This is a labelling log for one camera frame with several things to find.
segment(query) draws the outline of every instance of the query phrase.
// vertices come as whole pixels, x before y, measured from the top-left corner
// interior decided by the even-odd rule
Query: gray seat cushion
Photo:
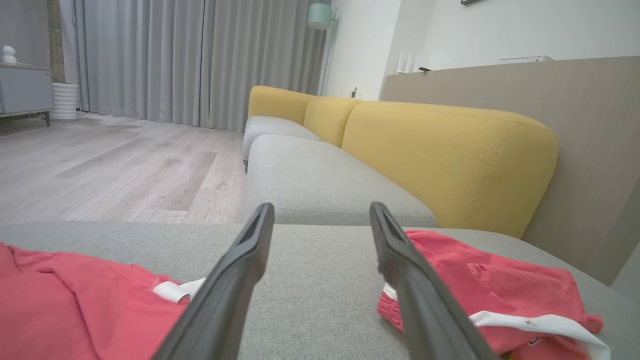
[[[260,135],[280,134],[311,140],[320,140],[311,130],[297,122],[270,116],[252,116],[246,121],[242,141],[242,159],[249,160],[251,144]]]
[[[437,226],[413,195],[329,143],[262,135],[250,157],[246,216],[270,202],[278,224],[368,225],[371,202],[381,201],[402,225]]]
[[[241,224],[44,222],[0,227],[0,241],[136,263],[181,282],[209,274]],[[640,354],[640,307],[560,259],[510,236],[433,229],[480,250],[569,270],[612,359]],[[240,358],[408,359],[404,335],[376,306],[384,279],[369,226],[276,225],[246,316]]]

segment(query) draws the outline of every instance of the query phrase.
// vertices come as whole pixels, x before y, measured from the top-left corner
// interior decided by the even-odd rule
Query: white figurine
[[[15,58],[15,49],[9,45],[2,48],[2,61],[7,64],[15,64],[18,60]]]

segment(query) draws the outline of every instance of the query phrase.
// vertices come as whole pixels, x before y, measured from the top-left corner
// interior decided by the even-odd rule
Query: gray curtain
[[[317,91],[314,2],[76,0],[81,110],[242,132],[252,86]]]

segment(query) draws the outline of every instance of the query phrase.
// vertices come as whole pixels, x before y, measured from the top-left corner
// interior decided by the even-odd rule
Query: gray cabinet
[[[47,110],[53,110],[51,71],[0,63],[0,116]]]

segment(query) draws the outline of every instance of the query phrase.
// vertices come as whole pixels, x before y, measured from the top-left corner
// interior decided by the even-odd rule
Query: red cloth
[[[598,333],[603,321],[584,312],[578,287],[568,270],[549,268],[482,252],[431,231],[406,232],[438,272],[468,315],[486,310],[507,315],[564,316]],[[378,313],[404,331],[397,301],[383,291]],[[573,339],[510,327],[479,328],[498,354],[514,350],[517,359],[585,359]],[[543,337],[535,346],[528,342]]]
[[[186,303],[138,265],[0,243],[0,348],[7,359],[149,359]]]

